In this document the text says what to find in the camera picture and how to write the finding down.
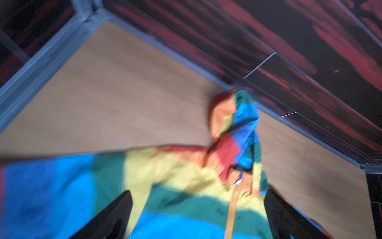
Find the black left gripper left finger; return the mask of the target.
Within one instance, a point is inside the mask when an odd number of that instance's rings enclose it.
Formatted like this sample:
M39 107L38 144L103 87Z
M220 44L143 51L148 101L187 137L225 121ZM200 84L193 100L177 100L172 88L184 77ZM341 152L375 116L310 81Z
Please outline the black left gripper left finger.
M89 223L75 233L73 239L123 239L130 218L133 200L129 190L98 213Z

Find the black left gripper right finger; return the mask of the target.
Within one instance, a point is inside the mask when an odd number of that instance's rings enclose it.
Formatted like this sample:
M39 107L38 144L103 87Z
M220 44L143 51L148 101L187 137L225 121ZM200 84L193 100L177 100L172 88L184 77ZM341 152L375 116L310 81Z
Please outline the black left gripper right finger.
M329 233L278 192L269 189L264 205L274 239L329 239Z

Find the rainbow striped zip jacket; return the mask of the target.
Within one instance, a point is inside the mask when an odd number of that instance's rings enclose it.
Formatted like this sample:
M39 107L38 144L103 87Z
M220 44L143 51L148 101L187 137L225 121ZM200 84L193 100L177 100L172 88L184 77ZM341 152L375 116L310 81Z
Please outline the rainbow striped zip jacket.
M213 145L166 145L1 165L1 238L72 239L126 190L124 239L274 239L270 189L244 90L210 107Z

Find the aluminium frame rail left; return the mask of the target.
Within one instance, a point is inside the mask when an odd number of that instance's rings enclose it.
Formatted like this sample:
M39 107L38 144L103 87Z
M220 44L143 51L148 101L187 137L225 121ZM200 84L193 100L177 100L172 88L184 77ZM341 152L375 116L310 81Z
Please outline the aluminium frame rail left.
M29 1L1 23L1 131L94 32L95 1Z

